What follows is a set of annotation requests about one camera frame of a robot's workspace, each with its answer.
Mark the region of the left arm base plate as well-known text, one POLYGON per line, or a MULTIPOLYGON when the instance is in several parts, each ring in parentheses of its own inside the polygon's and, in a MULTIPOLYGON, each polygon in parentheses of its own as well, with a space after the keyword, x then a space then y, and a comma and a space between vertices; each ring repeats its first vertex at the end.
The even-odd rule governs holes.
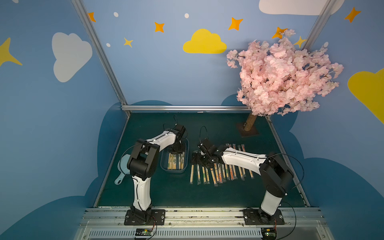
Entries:
POLYGON ((128 210, 125 216, 125 226, 139 226, 139 225, 157 225, 163 226, 165 223, 166 210, 163 209, 149 209, 147 211, 140 211, 138 209, 128 210))

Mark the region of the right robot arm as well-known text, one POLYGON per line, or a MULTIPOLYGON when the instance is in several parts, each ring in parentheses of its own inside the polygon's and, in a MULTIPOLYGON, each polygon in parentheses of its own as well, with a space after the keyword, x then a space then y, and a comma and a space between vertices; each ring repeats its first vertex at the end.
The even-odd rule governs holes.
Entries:
POLYGON ((221 145, 216 147, 208 139, 192 153, 194 162, 211 169, 220 165, 238 166, 261 176, 266 189, 258 210, 244 209, 246 225, 284 225, 284 217, 279 210, 283 197, 289 191, 294 173, 280 157, 258 155, 221 145))

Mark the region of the chopsticks green label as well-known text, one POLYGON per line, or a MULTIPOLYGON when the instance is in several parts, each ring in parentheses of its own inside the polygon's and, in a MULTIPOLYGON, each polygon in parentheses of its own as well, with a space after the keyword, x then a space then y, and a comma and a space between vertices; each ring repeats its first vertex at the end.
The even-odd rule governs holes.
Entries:
POLYGON ((226 167, 224 164, 222 164, 222 173, 223 173, 223 182, 227 182, 227 175, 226 175, 226 167))

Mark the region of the red striped chopsticks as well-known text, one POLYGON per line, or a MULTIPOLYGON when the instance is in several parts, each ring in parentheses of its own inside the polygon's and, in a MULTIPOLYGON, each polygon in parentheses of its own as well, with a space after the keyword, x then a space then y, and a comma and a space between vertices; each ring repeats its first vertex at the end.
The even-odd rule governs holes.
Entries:
POLYGON ((212 178, 213 178, 214 186, 217 187, 218 183, 217 183, 217 178, 216 178, 216 174, 215 174, 215 168, 211 168, 210 171, 211 171, 211 175, 212 175, 212 178))

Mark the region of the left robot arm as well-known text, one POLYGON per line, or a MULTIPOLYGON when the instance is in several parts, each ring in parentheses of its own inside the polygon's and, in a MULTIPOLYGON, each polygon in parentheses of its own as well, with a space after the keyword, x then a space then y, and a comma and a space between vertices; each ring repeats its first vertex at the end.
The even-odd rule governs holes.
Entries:
POLYGON ((137 140, 127 163, 134 183, 134 202, 126 213, 125 225, 146 225, 155 222, 150 197, 151 177, 159 160, 159 153, 166 150, 171 166, 185 170, 188 165, 187 140, 183 138, 186 128, 176 124, 172 129, 164 130, 160 135, 147 140, 137 140))

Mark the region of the chopsticks red print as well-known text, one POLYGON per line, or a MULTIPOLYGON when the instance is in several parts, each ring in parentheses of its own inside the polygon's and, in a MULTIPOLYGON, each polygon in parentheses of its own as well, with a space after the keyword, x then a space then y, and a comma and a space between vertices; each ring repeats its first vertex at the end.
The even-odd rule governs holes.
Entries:
POLYGON ((214 166, 215 166, 216 180, 217 180, 217 183, 219 183, 220 182, 219 168, 217 164, 214 164, 214 166))

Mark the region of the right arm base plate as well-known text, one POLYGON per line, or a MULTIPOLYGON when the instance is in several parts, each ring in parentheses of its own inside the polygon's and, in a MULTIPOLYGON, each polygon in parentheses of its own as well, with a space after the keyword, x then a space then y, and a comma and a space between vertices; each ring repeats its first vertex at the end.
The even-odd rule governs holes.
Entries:
POLYGON ((246 225, 284 225, 285 220, 282 212, 277 209, 271 216, 259 209, 246 208, 242 210, 246 225))

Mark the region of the chopsticks green tip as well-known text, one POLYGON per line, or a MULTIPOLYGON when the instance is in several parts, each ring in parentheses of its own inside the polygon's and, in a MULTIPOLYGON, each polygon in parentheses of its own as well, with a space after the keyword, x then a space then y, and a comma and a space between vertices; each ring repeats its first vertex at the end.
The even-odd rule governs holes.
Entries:
POLYGON ((208 168, 205 168, 205 172, 206 172, 206 183, 207 183, 207 184, 210 184, 209 169, 208 169, 208 168))

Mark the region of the clear plastic storage box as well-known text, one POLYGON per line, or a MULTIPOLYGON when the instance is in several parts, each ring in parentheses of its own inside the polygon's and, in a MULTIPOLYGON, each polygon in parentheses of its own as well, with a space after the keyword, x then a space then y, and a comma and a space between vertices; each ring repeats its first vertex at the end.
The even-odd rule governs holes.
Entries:
POLYGON ((170 147, 162 151, 160 167, 166 173, 182 174, 189 165, 189 140, 182 139, 185 149, 182 153, 171 153, 170 147))

